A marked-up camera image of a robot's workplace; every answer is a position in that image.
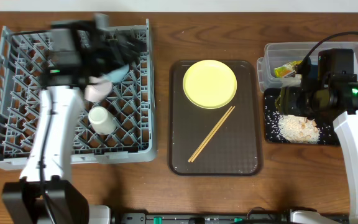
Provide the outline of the white paper cup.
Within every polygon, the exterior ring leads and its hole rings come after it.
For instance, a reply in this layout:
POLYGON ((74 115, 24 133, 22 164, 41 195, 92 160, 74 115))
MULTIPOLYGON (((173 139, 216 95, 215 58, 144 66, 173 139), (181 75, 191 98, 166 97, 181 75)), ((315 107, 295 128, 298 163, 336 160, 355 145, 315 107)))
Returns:
POLYGON ((113 115, 104 107, 96 106, 88 113, 88 119, 94 131, 100 135, 108 135, 115 131, 113 115))

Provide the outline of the light blue bowl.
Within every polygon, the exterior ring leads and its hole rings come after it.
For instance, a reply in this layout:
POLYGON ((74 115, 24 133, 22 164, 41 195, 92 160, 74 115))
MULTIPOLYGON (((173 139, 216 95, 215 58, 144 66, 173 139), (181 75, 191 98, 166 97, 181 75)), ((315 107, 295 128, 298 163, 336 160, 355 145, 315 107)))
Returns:
POLYGON ((130 69, 129 64, 126 64, 121 68, 115 69, 115 70, 103 75, 102 78, 111 82, 111 83, 120 83, 123 81, 123 79, 129 72, 129 69, 130 69))

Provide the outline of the pink small bowl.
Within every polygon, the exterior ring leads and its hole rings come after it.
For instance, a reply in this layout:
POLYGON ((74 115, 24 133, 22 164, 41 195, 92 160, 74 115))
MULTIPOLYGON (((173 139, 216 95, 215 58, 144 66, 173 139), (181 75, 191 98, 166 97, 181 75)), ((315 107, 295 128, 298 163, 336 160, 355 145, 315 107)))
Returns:
POLYGON ((112 83, 103 78, 90 77, 85 88, 84 99, 93 103, 103 101, 112 90, 112 83))

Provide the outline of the yellow round plate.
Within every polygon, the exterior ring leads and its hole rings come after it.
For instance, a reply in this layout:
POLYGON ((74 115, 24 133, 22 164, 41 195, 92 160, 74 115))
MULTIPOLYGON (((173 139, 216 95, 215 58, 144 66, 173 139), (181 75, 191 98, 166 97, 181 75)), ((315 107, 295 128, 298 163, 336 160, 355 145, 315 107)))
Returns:
POLYGON ((237 78, 225 63, 202 60, 185 72, 183 91, 194 105, 204 109, 218 109, 234 98, 237 78))

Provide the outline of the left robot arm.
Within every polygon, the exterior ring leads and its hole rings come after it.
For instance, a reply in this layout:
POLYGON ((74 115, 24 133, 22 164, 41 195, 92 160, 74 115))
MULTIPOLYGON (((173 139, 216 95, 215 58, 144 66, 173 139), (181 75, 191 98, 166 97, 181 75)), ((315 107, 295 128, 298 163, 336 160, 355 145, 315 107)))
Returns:
POLYGON ((111 223, 111 210, 90 205, 71 182, 71 150, 91 77, 136 61, 145 42, 97 21, 56 22, 50 28, 53 65, 40 75, 40 117, 27 164, 8 182, 2 201, 14 223, 111 223))

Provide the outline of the green orange snack wrapper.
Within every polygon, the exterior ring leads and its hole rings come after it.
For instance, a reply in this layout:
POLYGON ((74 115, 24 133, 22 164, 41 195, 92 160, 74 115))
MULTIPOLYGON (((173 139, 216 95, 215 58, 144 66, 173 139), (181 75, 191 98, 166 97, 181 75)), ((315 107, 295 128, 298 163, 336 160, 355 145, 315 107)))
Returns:
POLYGON ((296 68, 301 63, 301 60, 296 60, 292 62, 288 62, 281 67, 277 67, 274 69, 274 75, 277 78, 288 78, 294 77, 296 75, 296 68))

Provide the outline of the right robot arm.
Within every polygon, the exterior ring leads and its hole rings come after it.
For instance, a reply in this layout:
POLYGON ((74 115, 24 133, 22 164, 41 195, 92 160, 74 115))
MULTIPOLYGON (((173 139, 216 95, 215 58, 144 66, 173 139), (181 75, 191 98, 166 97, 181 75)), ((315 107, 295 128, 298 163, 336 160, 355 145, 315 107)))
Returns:
POLYGON ((297 66, 299 87, 283 87, 276 100, 280 114, 325 119, 339 140, 350 193, 350 223, 358 223, 358 81, 352 49, 318 54, 318 69, 305 60, 297 66))

